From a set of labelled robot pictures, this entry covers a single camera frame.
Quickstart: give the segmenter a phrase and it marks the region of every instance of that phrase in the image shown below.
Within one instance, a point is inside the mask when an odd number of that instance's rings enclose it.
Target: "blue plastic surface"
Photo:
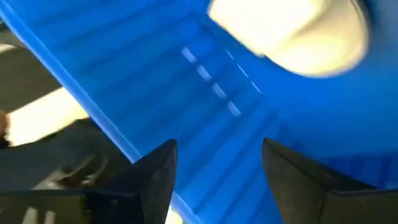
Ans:
[[[132,161],[178,139],[172,205],[188,222],[281,223],[261,168],[265,137],[397,185],[398,3],[369,1],[368,56],[326,80],[253,56],[207,4],[0,0],[0,16]]]

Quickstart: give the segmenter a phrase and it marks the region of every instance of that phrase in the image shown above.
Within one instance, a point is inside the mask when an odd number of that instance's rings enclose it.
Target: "blue plastic tray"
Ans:
[[[130,160],[178,139],[172,205],[188,222],[281,223],[261,168],[265,137],[397,185],[398,3],[370,1],[369,55],[328,80],[256,58],[205,16],[207,4],[0,0],[0,17]]]

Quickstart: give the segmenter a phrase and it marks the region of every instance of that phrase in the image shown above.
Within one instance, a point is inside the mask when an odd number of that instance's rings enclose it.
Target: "white object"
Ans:
[[[208,13],[253,53],[300,75],[344,72],[368,47],[356,0],[214,0]]]

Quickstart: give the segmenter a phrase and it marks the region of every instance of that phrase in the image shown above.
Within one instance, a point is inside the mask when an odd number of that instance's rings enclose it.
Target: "gray floor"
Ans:
[[[13,111],[59,87],[28,50],[0,47],[0,110]]]

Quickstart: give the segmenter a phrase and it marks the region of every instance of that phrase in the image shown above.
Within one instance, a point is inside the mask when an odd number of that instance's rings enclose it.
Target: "dark gray surface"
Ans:
[[[18,46],[18,47],[25,47],[24,43],[22,43],[18,37],[16,37],[6,26],[5,23],[3,23],[2,20],[0,20],[0,43],[5,43],[13,46]]]
[[[112,176],[131,164],[89,119],[75,121],[39,141],[0,149],[0,191],[31,189],[57,169],[77,167],[97,154],[109,159],[102,177]]]
[[[0,110],[13,111],[59,87],[28,50],[14,47],[0,53]]]

